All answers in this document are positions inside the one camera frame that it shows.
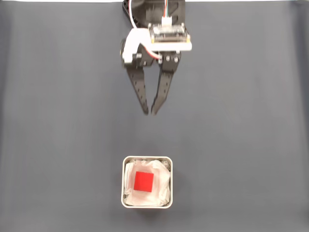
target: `gray surface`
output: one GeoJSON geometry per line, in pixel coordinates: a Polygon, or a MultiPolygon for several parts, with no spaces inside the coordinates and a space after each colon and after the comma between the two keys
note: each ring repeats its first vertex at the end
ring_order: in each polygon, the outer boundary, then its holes
{"type": "MultiPolygon", "coordinates": [[[[1,232],[309,230],[296,7],[186,12],[193,51],[144,116],[120,63],[120,3],[0,3],[1,232]],[[173,160],[170,209],[121,205],[128,155],[173,160]]],[[[158,71],[145,72],[149,102],[158,71]]]]}

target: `square container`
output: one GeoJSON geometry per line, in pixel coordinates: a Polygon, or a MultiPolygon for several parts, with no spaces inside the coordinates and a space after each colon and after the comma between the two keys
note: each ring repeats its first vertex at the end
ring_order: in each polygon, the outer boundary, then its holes
{"type": "Polygon", "coordinates": [[[141,208],[141,209],[167,209],[173,204],[173,162],[167,156],[128,156],[124,159],[122,164],[122,184],[121,184],[121,203],[125,208],[141,208]],[[169,203],[165,206],[131,206],[124,203],[124,190],[125,190],[125,168],[126,164],[131,160],[166,160],[170,165],[170,180],[169,180],[169,189],[170,189],[170,200],[169,203]]]}

